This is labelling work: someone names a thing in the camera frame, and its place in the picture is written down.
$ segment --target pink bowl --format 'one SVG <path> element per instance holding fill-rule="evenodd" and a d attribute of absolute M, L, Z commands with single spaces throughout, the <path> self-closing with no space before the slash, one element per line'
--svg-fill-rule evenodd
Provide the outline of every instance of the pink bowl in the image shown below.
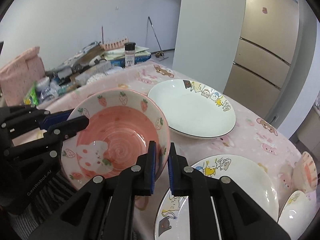
<path fill-rule="evenodd" d="M 92 177 L 110 178 L 135 165 L 137 157 L 157 144 L 156 179 L 167 162 L 169 126 L 160 108 L 133 90 L 112 89 L 80 103 L 68 119 L 85 115 L 88 127 L 64 141 L 61 162 L 65 174 L 80 189 Z"/>

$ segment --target striped fabric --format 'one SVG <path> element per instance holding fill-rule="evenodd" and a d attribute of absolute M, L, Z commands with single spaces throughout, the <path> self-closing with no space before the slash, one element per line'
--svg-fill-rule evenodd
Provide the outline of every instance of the striped fabric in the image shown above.
<path fill-rule="evenodd" d="M 22 240 L 27 240 L 29 235 L 43 221 L 65 203 L 76 190 L 59 171 L 47 185 L 39 192 L 34 201 L 19 216 L 10 216 L 13 230 Z M 138 234 L 133 232 L 132 239 L 137 240 Z"/>

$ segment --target white plate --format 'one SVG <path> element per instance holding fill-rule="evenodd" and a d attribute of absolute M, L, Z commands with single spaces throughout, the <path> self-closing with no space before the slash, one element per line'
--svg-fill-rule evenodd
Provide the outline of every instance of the white plate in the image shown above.
<path fill-rule="evenodd" d="M 236 124 L 231 104 L 218 91 L 196 81 L 173 79 L 149 92 L 169 127 L 188 137 L 209 139 L 230 132 Z"/>
<path fill-rule="evenodd" d="M 315 216 L 314 207 L 300 190 L 292 193 L 279 217 L 278 224 L 289 234 L 291 240 L 297 240 L 307 229 Z"/>
<path fill-rule="evenodd" d="M 205 158 L 192 167 L 212 178 L 230 177 L 277 221 L 279 204 L 275 187 L 265 171 L 253 161 L 238 155 L 222 154 Z M 155 240 L 188 240 L 189 228 L 187 197 L 174 197 L 168 190 L 156 217 Z"/>

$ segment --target mop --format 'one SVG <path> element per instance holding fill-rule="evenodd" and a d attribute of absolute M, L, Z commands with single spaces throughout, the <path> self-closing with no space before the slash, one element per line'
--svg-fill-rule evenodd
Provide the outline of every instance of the mop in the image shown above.
<path fill-rule="evenodd" d="M 158 45 L 159 45 L 159 48 L 160 48 L 160 51 L 158 51 L 158 52 L 156 53 L 156 57 L 157 57 L 157 58 L 159 58 L 160 56 L 163 57 L 163 58 L 160 59 L 159 61 L 162 61 L 162 60 L 164 60 L 164 59 L 166 59 L 166 58 L 169 58 L 169 57 L 164 57 L 164 52 L 163 52 L 162 49 L 161 49 L 160 43 L 159 43 L 159 41 L 158 41 L 158 38 L 157 38 L 157 35 L 156 35 L 156 32 L 155 32 L 155 29 L 153 28 L 153 25 L 152 25 L 152 22 L 151 22 L 150 17 L 148 17 L 148 20 L 149 20 L 149 22 L 150 22 L 150 24 L 151 24 L 153 33 L 155 34 L 156 40 L 157 40 Z"/>

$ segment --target table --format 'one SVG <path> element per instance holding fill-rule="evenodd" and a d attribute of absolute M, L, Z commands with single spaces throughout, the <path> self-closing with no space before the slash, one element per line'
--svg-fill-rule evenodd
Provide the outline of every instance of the table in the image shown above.
<path fill-rule="evenodd" d="M 75 108 L 90 95 L 115 87 L 128 88 L 147 95 L 154 85 L 172 78 L 190 80 L 181 73 L 153 61 L 147 61 L 81 87 L 53 102 L 46 109 L 55 113 Z M 301 154 L 286 137 L 263 119 L 231 98 L 226 98 L 236 113 L 236 125 L 230 133 L 210 140 L 199 140 L 171 131 L 171 141 L 175 143 L 177 153 L 187 158 L 189 165 L 218 154 L 240 155 L 256 162 L 273 181 L 281 209 L 290 194 L 294 192 L 291 174 Z M 140 197 L 136 200 L 133 225 L 143 239 L 154 237 L 156 213 L 168 188 L 169 178 L 166 167 L 156 182 L 154 194 L 151 197 Z M 316 192 L 308 193 L 307 197 L 313 203 L 316 213 Z"/>

